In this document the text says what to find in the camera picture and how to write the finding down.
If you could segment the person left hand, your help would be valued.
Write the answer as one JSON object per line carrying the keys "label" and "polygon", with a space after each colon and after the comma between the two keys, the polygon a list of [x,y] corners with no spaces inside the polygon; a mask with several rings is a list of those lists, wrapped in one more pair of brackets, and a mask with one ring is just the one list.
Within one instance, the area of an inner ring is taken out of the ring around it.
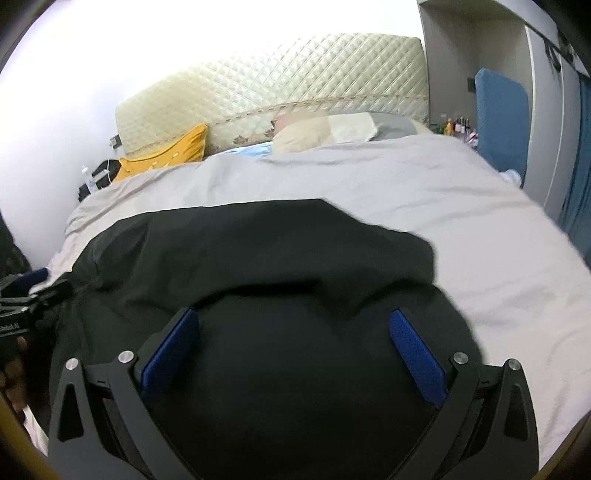
{"label": "person left hand", "polygon": [[7,401],[17,421],[24,423],[24,410],[27,406],[25,360],[27,342],[22,336],[15,339],[17,353],[13,358],[1,366],[1,393]]}

